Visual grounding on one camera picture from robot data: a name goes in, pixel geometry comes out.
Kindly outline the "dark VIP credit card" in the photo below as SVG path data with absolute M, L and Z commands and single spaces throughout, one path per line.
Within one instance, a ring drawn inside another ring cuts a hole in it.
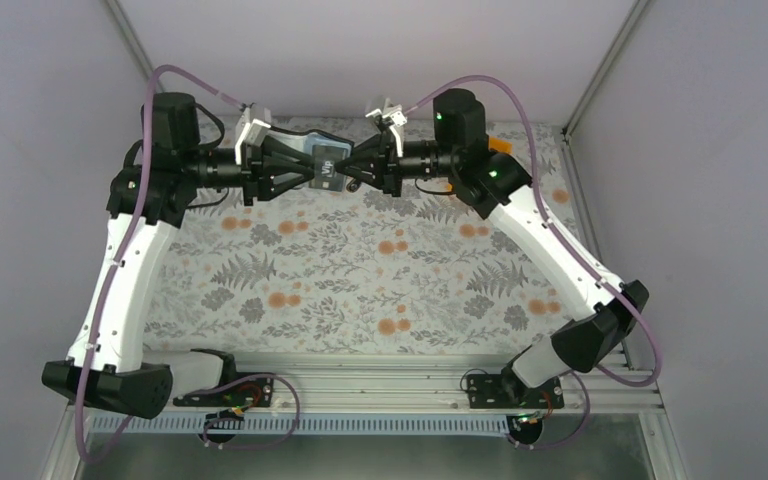
M 314 177 L 308 183 L 312 189 L 340 192 L 345 186 L 345 176 L 336 170 L 339 161 L 346 157 L 345 148 L 331 145 L 314 145 Z

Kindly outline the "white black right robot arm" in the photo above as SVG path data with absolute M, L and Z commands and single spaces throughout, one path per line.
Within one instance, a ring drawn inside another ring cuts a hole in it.
M 523 250 L 555 287 L 571 321 L 533 342 L 500 373 L 504 399 L 525 407 L 548 381 L 598 367 L 636 326 L 649 292 L 601 265 L 550 211 L 537 180 L 512 155 L 491 147 L 484 105 L 471 91 L 450 88 L 432 106 L 431 141 L 404 140 L 407 118 L 399 106 L 369 112 L 378 134 L 335 169 L 393 197 L 405 179 L 446 177 L 455 196 Z

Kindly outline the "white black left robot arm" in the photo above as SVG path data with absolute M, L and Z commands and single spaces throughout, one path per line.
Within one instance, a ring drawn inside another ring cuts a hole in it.
M 76 405 L 151 419 L 175 396 L 198 391 L 215 405 L 238 391 L 228 355 L 196 350 L 148 361 L 142 336 L 164 256 L 201 188 L 231 187 L 243 202 L 268 201 L 314 177 L 307 132 L 274 129 L 266 110 L 243 113 L 236 141 L 203 143 L 204 108 L 186 93 L 143 106 L 143 141 L 114 178 L 105 259 L 93 300 L 66 357 L 41 380 Z

